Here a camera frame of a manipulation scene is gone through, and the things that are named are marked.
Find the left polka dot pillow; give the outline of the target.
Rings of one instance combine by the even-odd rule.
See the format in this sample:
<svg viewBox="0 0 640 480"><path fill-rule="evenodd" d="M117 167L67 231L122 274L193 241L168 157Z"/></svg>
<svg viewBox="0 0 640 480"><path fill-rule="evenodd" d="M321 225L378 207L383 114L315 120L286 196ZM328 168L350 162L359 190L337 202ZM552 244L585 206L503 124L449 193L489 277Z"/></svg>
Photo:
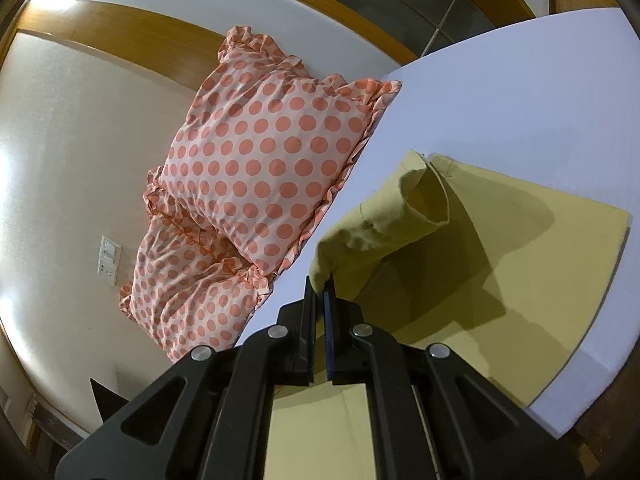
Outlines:
<svg viewBox="0 0 640 480"><path fill-rule="evenodd" d="M154 208L119 309L177 362L199 344L232 348L270 292L268 278L215 230Z"/></svg>

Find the white wall socket plate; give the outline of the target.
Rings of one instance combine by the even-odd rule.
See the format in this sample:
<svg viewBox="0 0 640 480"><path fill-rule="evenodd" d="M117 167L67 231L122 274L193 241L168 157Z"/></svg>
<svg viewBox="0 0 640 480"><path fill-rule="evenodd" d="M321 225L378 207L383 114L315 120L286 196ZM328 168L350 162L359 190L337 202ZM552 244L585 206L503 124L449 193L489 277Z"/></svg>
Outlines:
<svg viewBox="0 0 640 480"><path fill-rule="evenodd" d="M117 274L120 256L122 255L122 246L103 235L100 241L98 266L96 274L100 278L107 281L108 284L115 286L117 282Z"/></svg>

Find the polka dot pillow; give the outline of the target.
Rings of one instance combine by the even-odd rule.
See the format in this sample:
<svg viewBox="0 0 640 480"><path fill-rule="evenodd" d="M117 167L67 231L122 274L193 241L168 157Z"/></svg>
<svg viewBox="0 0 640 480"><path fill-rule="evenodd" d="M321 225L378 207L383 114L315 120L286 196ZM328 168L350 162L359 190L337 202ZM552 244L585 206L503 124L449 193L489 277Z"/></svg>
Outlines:
<svg viewBox="0 0 640 480"><path fill-rule="evenodd" d="M314 78L248 26L228 30L218 61L145 199L212 229L273 276L296 259L401 84Z"/></svg>
<svg viewBox="0 0 640 480"><path fill-rule="evenodd" d="M199 344L232 348L270 292L268 278L215 230L154 208L119 309L177 362Z"/></svg>

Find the right polka dot pillow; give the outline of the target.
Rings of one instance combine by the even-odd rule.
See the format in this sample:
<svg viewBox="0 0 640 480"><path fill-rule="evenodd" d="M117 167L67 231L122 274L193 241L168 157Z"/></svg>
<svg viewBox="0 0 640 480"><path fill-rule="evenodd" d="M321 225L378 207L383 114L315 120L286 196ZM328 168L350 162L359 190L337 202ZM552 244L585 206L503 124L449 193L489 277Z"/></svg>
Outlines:
<svg viewBox="0 0 640 480"><path fill-rule="evenodd" d="M273 276L296 259L401 84L314 78L248 26L228 30L218 61L145 199L212 229Z"/></svg>

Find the white bed mattress sheet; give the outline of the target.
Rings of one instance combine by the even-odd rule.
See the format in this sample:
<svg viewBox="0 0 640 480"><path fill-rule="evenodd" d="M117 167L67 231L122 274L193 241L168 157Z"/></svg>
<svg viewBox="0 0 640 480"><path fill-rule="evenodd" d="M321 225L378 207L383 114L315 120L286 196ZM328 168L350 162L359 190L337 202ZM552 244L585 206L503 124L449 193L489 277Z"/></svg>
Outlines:
<svg viewBox="0 0 640 480"><path fill-rule="evenodd" d="M530 410L557 437L590 408L639 337L639 38L617 8L495 29L385 76L402 81L345 187L236 344L296 301L320 236L409 148L630 212L630 234L584 342Z"/></svg>

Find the dark bedside furniture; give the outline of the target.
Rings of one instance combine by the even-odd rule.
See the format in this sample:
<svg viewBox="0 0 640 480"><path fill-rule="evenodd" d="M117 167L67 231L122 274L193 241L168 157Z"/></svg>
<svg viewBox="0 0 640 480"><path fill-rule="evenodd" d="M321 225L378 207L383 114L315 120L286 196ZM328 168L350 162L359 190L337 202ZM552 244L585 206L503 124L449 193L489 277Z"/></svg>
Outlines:
<svg viewBox="0 0 640 480"><path fill-rule="evenodd" d="M90 378L89 382L102 422L106 422L107 419L111 418L128 403L128 400L123 396L100 384L95 379Z"/></svg>

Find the khaki pants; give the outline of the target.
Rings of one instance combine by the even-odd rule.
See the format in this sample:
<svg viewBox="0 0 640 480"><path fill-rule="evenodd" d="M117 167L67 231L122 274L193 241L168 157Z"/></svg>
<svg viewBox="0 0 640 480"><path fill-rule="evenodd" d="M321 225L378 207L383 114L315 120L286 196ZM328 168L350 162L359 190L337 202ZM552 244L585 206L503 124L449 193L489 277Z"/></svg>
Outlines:
<svg viewBox="0 0 640 480"><path fill-rule="evenodd" d="M552 435L529 404L596 317L628 223L607 204L408 151L314 246L319 346L332 281L366 322L413 348L446 344ZM273 479L379 479L364 385L288 390L272 436Z"/></svg>

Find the wooden framed glass door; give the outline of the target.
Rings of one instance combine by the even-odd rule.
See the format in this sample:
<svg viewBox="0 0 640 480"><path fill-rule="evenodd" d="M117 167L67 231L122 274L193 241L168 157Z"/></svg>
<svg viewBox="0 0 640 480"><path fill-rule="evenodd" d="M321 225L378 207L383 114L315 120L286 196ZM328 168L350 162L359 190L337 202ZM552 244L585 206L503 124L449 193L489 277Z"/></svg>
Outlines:
<svg viewBox="0 0 640 480"><path fill-rule="evenodd" d="M29 0L15 28L194 86L233 25L266 32L317 73L357 78L496 28L613 6L616 0Z"/></svg>

